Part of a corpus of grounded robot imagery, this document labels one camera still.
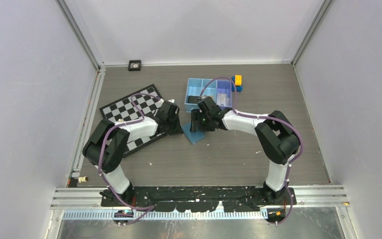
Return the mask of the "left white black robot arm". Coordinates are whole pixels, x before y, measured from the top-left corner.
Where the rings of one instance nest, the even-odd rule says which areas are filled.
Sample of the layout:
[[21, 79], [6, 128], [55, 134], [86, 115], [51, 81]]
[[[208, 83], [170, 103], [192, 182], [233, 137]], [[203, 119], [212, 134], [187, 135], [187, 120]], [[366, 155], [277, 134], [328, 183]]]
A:
[[83, 148], [83, 156], [98, 170], [98, 174], [114, 191], [113, 199], [121, 206], [132, 202], [131, 182], [125, 176], [121, 161], [130, 141], [157, 134], [182, 133], [179, 107], [163, 101], [155, 115], [145, 115], [136, 120], [112, 122], [103, 119], [92, 132]]

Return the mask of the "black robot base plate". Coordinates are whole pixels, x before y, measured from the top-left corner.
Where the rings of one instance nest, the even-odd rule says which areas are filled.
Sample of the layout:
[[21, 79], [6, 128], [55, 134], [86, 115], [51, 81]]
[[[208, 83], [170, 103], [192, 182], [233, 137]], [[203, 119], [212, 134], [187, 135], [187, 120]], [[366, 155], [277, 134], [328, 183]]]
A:
[[270, 192], [256, 186], [186, 186], [186, 187], [132, 187], [122, 194], [110, 189], [100, 192], [101, 206], [152, 207], [155, 212], [180, 213], [213, 212], [222, 206], [225, 212], [255, 212], [261, 207], [296, 204], [293, 188]]

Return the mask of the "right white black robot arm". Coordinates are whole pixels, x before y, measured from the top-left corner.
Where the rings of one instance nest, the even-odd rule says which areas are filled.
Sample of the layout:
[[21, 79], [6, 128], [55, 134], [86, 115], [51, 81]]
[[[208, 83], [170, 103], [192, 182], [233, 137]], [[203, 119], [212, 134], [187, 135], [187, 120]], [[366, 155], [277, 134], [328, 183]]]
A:
[[199, 99], [197, 109], [191, 110], [191, 131], [236, 130], [255, 135], [269, 159], [268, 175], [263, 183], [263, 198], [277, 204], [288, 190], [291, 163], [301, 155], [300, 135], [284, 114], [245, 113], [231, 107], [221, 107], [210, 97]]

